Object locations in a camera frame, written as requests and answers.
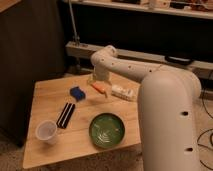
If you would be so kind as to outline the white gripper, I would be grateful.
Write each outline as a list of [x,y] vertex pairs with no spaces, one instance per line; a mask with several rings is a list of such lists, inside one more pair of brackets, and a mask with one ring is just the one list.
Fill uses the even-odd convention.
[[104,81],[107,85],[112,86],[112,83],[109,80],[109,71],[103,67],[95,66],[93,76],[90,75],[87,80],[87,84],[91,85],[95,80]]

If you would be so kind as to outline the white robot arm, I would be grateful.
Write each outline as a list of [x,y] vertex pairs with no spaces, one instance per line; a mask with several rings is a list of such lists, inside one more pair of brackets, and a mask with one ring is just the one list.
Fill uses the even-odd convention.
[[91,55],[95,80],[114,72],[139,84],[137,105],[144,171],[201,171],[193,104],[201,83],[191,71],[119,59],[108,45]]

